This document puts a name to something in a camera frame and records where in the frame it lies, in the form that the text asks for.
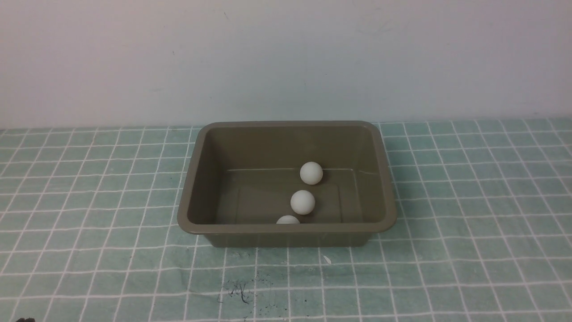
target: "olive green tray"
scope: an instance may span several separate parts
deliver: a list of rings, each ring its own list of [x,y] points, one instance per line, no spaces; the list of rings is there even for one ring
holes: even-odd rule
[[[304,184],[300,167],[324,169]],[[213,123],[198,134],[178,224],[215,247],[360,246],[396,221],[378,129],[363,121]],[[290,198],[308,190],[316,207],[296,215]],[[277,225],[284,215],[299,225]]]

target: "ping pong ball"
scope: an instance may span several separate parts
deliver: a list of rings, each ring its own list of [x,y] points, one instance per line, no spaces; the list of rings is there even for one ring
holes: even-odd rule
[[[298,218],[290,215],[282,216],[276,223],[300,223]]]
[[[290,199],[290,207],[298,215],[307,215],[314,210],[316,206],[316,199],[312,193],[307,190],[300,190],[295,192]]]
[[[302,168],[300,168],[300,179],[305,184],[315,185],[322,179],[324,171],[319,164],[316,162],[306,162]]]

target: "table surface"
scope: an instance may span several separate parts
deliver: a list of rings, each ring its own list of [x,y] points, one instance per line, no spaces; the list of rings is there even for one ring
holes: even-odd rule
[[[572,119],[376,124],[399,219],[321,249],[182,232],[199,127],[2,131],[1,320],[572,321]]]

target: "white grid line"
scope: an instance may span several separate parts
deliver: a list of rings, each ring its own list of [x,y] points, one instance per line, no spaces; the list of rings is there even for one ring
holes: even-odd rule
[[[517,155],[518,155],[518,158],[519,158],[520,160],[522,160],[522,156],[521,156],[521,154],[520,154],[518,151],[517,151]],[[530,174],[530,171],[529,171],[528,169],[526,169],[526,171],[527,171],[527,173],[529,174],[529,176],[532,177],[532,175]],[[535,187],[538,191],[540,191],[540,189],[539,189],[538,185],[536,184],[536,182],[533,181],[533,184],[534,184],[534,187]],[[512,191],[512,189],[511,189],[510,185],[508,185],[508,186],[509,186],[509,190],[511,191],[511,194],[513,194],[513,191]],[[562,229],[562,227],[560,226],[560,223],[558,222],[558,220],[557,220],[556,217],[554,216],[554,213],[553,213],[553,211],[552,211],[552,209],[551,209],[551,207],[550,207],[550,204],[546,201],[546,199],[545,199],[544,197],[542,197],[542,200],[544,201],[544,203],[546,204],[546,206],[548,207],[548,209],[550,209],[550,212],[551,212],[551,214],[553,215],[554,220],[556,221],[556,223],[557,223],[557,225],[558,225],[560,231],[563,232],[563,229]],[[521,212],[521,214],[524,214],[524,211],[522,210],[522,208],[521,208],[521,206],[518,204],[518,202],[517,202],[517,206],[518,206],[518,210]],[[526,225],[528,226],[529,230],[530,230],[530,231],[533,231],[533,230],[532,230],[532,226],[530,225],[530,222],[529,222],[527,216],[523,216],[523,218],[525,219]],[[544,255],[544,257],[547,257],[547,254],[546,254],[544,248],[542,247],[542,244],[538,241],[537,236],[533,234],[533,238],[534,238],[534,242],[537,243],[537,245],[538,245],[538,247],[540,248],[540,250],[541,250],[542,254]],[[550,261],[548,261],[548,264],[550,265],[550,269],[553,271],[553,273],[554,273],[554,275],[556,276],[557,280],[560,281],[560,277],[558,276],[557,271],[556,271],[556,268],[554,268],[554,265],[553,265]],[[564,288],[564,285],[563,285],[563,284],[561,284],[561,288],[562,288],[562,291],[564,292],[564,295],[566,296],[566,299],[568,300],[569,305],[571,305],[571,307],[572,307],[572,300],[570,299],[570,296],[569,296],[568,293],[566,292],[566,289]]]
[[[143,139],[145,132],[141,134],[141,140]],[[165,142],[165,140],[167,139],[167,132],[165,132],[165,137],[163,138],[163,142]],[[160,161],[157,162],[157,167],[155,169],[155,171],[157,171],[159,169],[159,166],[161,165]],[[151,186],[153,187],[153,185],[155,184],[155,179],[157,178],[157,174],[155,173],[155,175],[153,176],[153,182],[151,183]],[[147,215],[147,207],[149,206],[149,201],[151,200],[151,191],[149,192],[149,195],[147,195],[147,201],[145,202],[145,212],[143,213],[143,217],[141,218],[141,222],[139,225],[139,228],[137,230],[137,236],[135,238],[135,245],[133,245],[133,250],[131,252],[131,257],[129,259],[129,265],[127,266],[128,268],[131,268],[131,265],[133,264],[133,256],[135,255],[135,250],[137,249],[137,243],[139,243],[139,237],[141,236],[141,225],[143,225],[143,221],[145,221],[145,217]],[[123,285],[121,287],[121,294],[123,294],[125,292],[125,286],[127,285],[127,280],[129,278],[129,272],[127,272],[127,274],[125,275],[125,279],[123,281]],[[121,308],[121,299],[118,301],[117,303],[117,308],[115,310],[115,313],[113,314],[113,322],[115,322],[115,320],[117,319],[117,314],[119,313],[119,310]]]
[[[507,187],[508,187],[508,189],[509,189],[509,192],[510,192],[511,196],[514,198],[514,193],[513,193],[513,191],[512,191],[512,188],[510,187],[510,184],[507,184]],[[482,192],[483,195],[484,195],[484,189],[483,189],[483,187],[480,185],[480,183],[479,183],[479,188],[480,188],[481,192]],[[490,204],[488,203],[488,201],[487,201],[487,206],[488,206],[490,209],[492,209],[491,206],[490,206]],[[519,211],[521,212],[521,214],[523,214],[524,212],[522,211],[520,205],[518,205],[518,202],[517,202],[517,207],[518,207]],[[494,216],[493,216],[493,218],[494,218],[494,221],[495,221],[495,223],[496,223],[497,228],[498,228],[499,231],[500,231],[500,235],[501,235],[501,237],[502,237],[502,239],[503,239],[503,241],[504,241],[504,243],[505,243],[505,245],[506,245],[506,248],[509,250],[509,254],[510,254],[510,256],[513,258],[513,262],[514,262],[514,264],[516,265],[516,267],[517,267],[517,269],[518,269],[518,274],[520,275],[520,277],[521,277],[521,279],[522,279],[523,281],[526,281],[525,275],[524,275],[524,273],[522,273],[521,265],[520,265],[520,263],[514,258],[513,250],[512,250],[512,248],[510,247],[510,244],[509,244],[509,242],[507,241],[507,239],[506,239],[506,237],[505,237],[505,235],[504,235],[504,233],[503,233],[503,231],[502,231],[502,229],[501,229],[501,226],[500,226],[500,224],[499,224],[497,218],[494,217]],[[528,293],[528,295],[529,295],[529,297],[530,297],[530,300],[532,301],[532,303],[533,303],[533,305],[534,305],[534,308],[538,311],[538,304],[537,304],[536,301],[534,300],[533,294],[532,294],[532,292],[530,292],[530,288],[528,287],[528,285],[525,285],[525,288],[526,288],[526,292]],[[538,317],[540,318],[541,321],[544,321],[544,318],[543,318],[540,314],[538,314]]]
[[[113,154],[113,152],[115,151],[116,148],[117,148],[117,146],[114,146],[114,147],[113,147],[112,154]],[[135,161],[132,161],[132,162],[131,162],[131,168],[129,169],[129,173],[127,174],[127,179],[125,180],[125,183],[124,183],[124,185],[123,185],[124,190],[121,192],[121,195],[120,195],[120,197],[119,197],[119,202],[117,203],[118,205],[120,205],[120,204],[121,204],[121,201],[123,200],[123,196],[125,195],[125,188],[127,187],[127,182],[129,181],[129,177],[131,176],[131,172],[133,172],[133,166],[134,166],[134,165],[135,165]],[[111,221],[111,226],[113,226],[113,224],[115,223],[116,218],[117,218],[117,210],[115,210],[114,213],[113,213],[113,219],[112,219],[112,221]],[[105,237],[104,244],[103,244],[104,247],[102,247],[102,249],[100,250],[100,253],[99,253],[98,257],[97,257],[96,271],[97,271],[97,269],[100,267],[101,258],[103,257],[104,249],[105,249],[105,246],[107,245],[107,242],[108,242],[108,240],[109,240],[109,236],[111,236],[111,232],[112,232],[112,230],[109,229],[109,231],[108,231],[108,233],[107,233],[107,236]],[[92,280],[91,280],[91,282],[89,283],[88,295],[91,294],[91,292],[92,292],[93,283],[94,283],[95,279],[96,279],[96,273],[94,272],[93,275],[92,275]],[[81,321],[82,318],[84,317],[85,309],[86,309],[87,307],[88,307],[88,301],[85,301],[84,307],[81,309],[80,321]]]
[[[429,134],[431,135],[431,139],[433,140],[433,144],[436,145],[436,143],[435,143],[435,138],[433,137],[433,135],[432,135],[432,133],[431,133],[431,127],[429,126],[429,124],[427,124],[427,128],[429,129]],[[407,135],[407,128],[406,128],[406,127],[404,127],[404,131],[405,131],[405,133],[406,133],[406,135]],[[441,160],[441,162],[443,162],[443,159],[441,158],[441,154],[440,154],[440,153],[439,153],[439,159]],[[419,170],[419,167],[417,166],[416,168],[417,168],[417,173],[419,174],[419,178],[420,178],[421,180],[423,180],[423,176],[421,175],[421,172],[420,172],[420,170]],[[447,175],[447,179],[450,180],[451,178],[449,177],[449,173],[448,173],[447,171],[445,171],[445,174]],[[425,186],[425,183],[423,183],[423,190],[425,191],[425,194],[426,194],[427,196],[429,196],[429,193],[428,193],[428,191],[427,191],[427,187]],[[457,198],[455,190],[453,190],[453,195],[455,196],[455,198]],[[437,231],[439,232],[440,239],[442,240],[443,248],[445,249],[445,252],[447,253],[447,257],[450,259],[450,258],[451,258],[451,254],[450,254],[449,249],[448,249],[448,247],[447,247],[447,243],[445,243],[445,239],[443,238],[443,233],[441,232],[441,228],[440,228],[440,226],[439,226],[439,223],[438,223],[437,220],[436,220],[435,209],[433,208],[433,205],[432,205],[431,203],[430,203],[430,208],[431,208],[431,214],[433,214],[433,217],[435,218],[435,219],[433,219],[433,220],[435,221],[435,225],[436,225],[436,227],[437,227]],[[412,246],[414,246],[414,244],[413,244],[413,238],[412,238],[412,235],[411,235],[411,230],[409,229],[408,223],[407,223],[407,231],[408,231],[408,233],[409,233],[409,237],[412,239],[412,242],[411,242],[411,243],[412,243]],[[467,304],[465,303],[465,299],[464,299],[464,297],[463,297],[463,292],[462,292],[461,287],[460,287],[459,277],[457,276],[457,273],[456,273],[456,271],[455,271],[455,268],[454,268],[453,265],[452,265],[452,262],[451,262],[450,260],[449,260],[448,262],[449,262],[449,264],[450,264],[451,270],[452,270],[452,272],[453,272],[453,276],[455,277],[455,281],[456,281],[456,283],[457,283],[457,290],[459,291],[459,295],[460,295],[460,298],[461,298],[461,303],[463,304],[463,309],[465,310],[465,312],[468,312]],[[472,320],[471,320],[471,317],[468,315],[468,313],[466,313],[466,316],[467,316],[467,320],[468,320],[468,321],[472,321]]]
[[[94,143],[94,140],[92,140],[92,145],[89,147],[88,153],[89,153],[89,151],[92,149],[93,143]],[[80,170],[84,167],[84,164],[85,164],[85,160],[82,162],[81,167],[80,167]],[[107,164],[105,164],[105,170],[104,170],[104,171],[107,171],[107,168],[108,168],[108,167],[109,167],[109,162],[107,162]],[[101,186],[101,180],[99,181],[99,183],[98,183],[98,185],[97,185],[97,188],[99,189],[100,186]],[[91,199],[91,201],[90,201],[90,203],[89,203],[90,207],[93,206],[93,203],[94,203],[95,200],[96,200],[96,195],[97,195],[97,194],[93,194],[92,199]],[[64,201],[64,205],[67,204],[67,202],[68,202],[68,200],[69,200],[69,199],[68,199],[69,196],[70,196],[70,195],[68,194],[67,197],[66,197],[66,200]],[[80,230],[79,230],[79,232],[78,232],[78,234],[77,234],[77,236],[76,236],[76,240],[74,241],[73,249],[76,249],[76,248],[77,248],[77,243],[78,243],[78,241],[80,241],[81,231],[82,231],[82,228],[83,228],[83,226],[84,226],[85,221],[87,220],[87,218],[88,218],[88,213],[86,212],[86,213],[84,214],[84,218],[83,218],[83,220],[82,220],[82,222],[81,222]],[[67,272],[67,268],[69,267],[69,265],[70,265],[70,263],[71,263],[71,261],[72,261],[72,257],[73,257],[73,251],[70,252],[70,254],[69,254],[68,258],[67,258],[66,266],[65,266],[65,268],[64,268],[64,270],[63,270],[62,276],[59,278],[58,285],[56,286],[53,295],[55,295],[55,294],[58,293],[58,290],[59,290],[59,288],[60,288],[61,285],[62,285],[63,278],[65,277],[65,274],[66,274],[66,272]],[[52,307],[53,303],[54,303],[54,298],[52,297],[52,298],[50,299],[50,304],[47,306],[47,311],[46,311],[46,315],[45,315],[46,318],[49,316],[49,313],[50,313],[50,310],[51,310],[51,307]]]
[[[405,126],[403,127],[403,131],[405,133],[405,138],[407,139],[407,144],[409,144],[409,146],[411,147],[411,141],[409,140],[409,137],[407,136],[407,132],[405,129]],[[419,167],[417,166],[417,158],[416,156],[413,154],[413,161],[415,162],[416,165],[416,169],[417,171],[419,171]],[[425,190],[425,194],[427,194],[427,188],[425,187],[425,184],[422,182],[423,185],[423,189]],[[409,222],[405,221],[405,226],[407,228],[407,233],[409,234],[409,236],[412,236],[411,234],[411,228],[409,227]],[[419,258],[417,257],[417,250],[415,249],[415,244],[413,243],[413,240],[411,240],[410,242],[411,244],[411,249],[413,250],[413,256],[415,257],[415,262],[418,263],[419,262]],[[433,305],[431,304],[431,297],[429,296],[429,290],[427,289],[427,285],[425,284],[425,279],[423,278],[423,273],[421,272],[421,266],[419,266],[419,264],[416,264],[417,266],[417,272],[419,273],[419,277],[421,278],[421,284],[423,285],[423,289],[425,291],[425,296],[427,297],[427,302],[429,303],[429,311],[431,314],[431,320],[433,320],[433,322],[435,322],[435,315],[433,313]]]
[[[188,139],[188,140],[190,140],[191,133],[192,133],[192,130],[189,132],[189,139]],[[188,152],[189,152],[189,145],[187,144],[187,145],[186,145],[185,155],[186,155]],[[178,187],[178,186],[181,186],[181,181],[182,181],[182,179],[183,179],[183,173],[184,173],[184,172],[185,172],[185,164],[183,163],[182,169],[181,169],[181,175],[180,175],[180,177],[179,177],[177,187]],[[176,206],[177,206],[177,202],[178,202],[178,200],[179,200],[179,192],[180,192],[180,190],[177,190],[177,194],[175,195],[175,200],[173,201],[173,209],[172,209],[172,211],[171,211],[171,218],[170,218],[170,220],[169,220],[169,223],[172,223],[172,222],[173,222],[173,218],[175,218],[175,213],[176,213],[176,212],[175,212],[175,209],[177,209]],[[155,291],[153,292],[153,294],[157,293],[157,290],[159,289],[159,282],[160,282],[160,280],[161,280],[161,272],[162,272],[161,268],[163,267],[163,260],[164,260],[164,257],[165,257],[165,251],[167,250],[166,245],[167,245],[167,241],[169,240],[169,233],[171,232],[171,229],[177,229],[176,227],[175,227],[175,228],[173,228],[173,227],[174,227],[173,225],[171,225],[171,226],[169,227],[169,229],[167,230],[167,234],[166,234],[166,236],[165,236],[165,243],[164,243],[164,245],[163,245],[163,252],[161,253],[161,261],[159,262],[159,273],[157,274],[157,282],[156,282],[156,284],[155,284]],[[155,295],[153,295],[153,300],[152,300],[152,302],[151,302],[151,309],[150,309],[150,311],[149,311],[149,320],[148,320],[148,322],[151,321],[151,317],[152,317],[152,315],[153,315],[153,308],[155,307],[155,300],[156,300],[156,299],[157,299],[157,297],[156,297]]]

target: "tray bottom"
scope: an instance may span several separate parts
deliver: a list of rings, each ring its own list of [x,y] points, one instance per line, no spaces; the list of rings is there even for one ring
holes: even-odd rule
[[[316,199],[316,206],[308,215],[296,215],[290,207],[290,198],[298,190],[308,190]],[[315,186],[303,183],[298,169],[224,173],[216,223],[276,223],[284,215],[294,215],[301,223],[363,222],[353,170],[326,169],[324,178]]]

